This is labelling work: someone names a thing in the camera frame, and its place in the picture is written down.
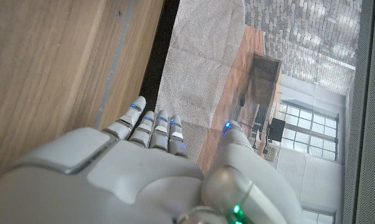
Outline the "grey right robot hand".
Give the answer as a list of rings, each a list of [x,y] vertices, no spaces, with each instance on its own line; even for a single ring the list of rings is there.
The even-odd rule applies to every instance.
[[[103,130],[78,128],[0,176],[0,223],[302,223],[294,190],[226,122],[208,173],[188,159],[180,117],[139,96]]]

